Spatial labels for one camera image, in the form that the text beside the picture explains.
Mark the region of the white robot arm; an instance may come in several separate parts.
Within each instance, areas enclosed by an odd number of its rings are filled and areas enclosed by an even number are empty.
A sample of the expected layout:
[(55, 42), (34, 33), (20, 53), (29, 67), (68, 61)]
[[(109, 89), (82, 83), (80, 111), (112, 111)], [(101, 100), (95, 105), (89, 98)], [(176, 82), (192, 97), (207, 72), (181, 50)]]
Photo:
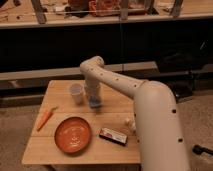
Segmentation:
[(143, 171), (191, 171), (176, 99), (167, 85), (108, 71), (100, 56), (83, 61), (80, 71), (91, 108), (101, 106), (100, 83), (133, 100)]

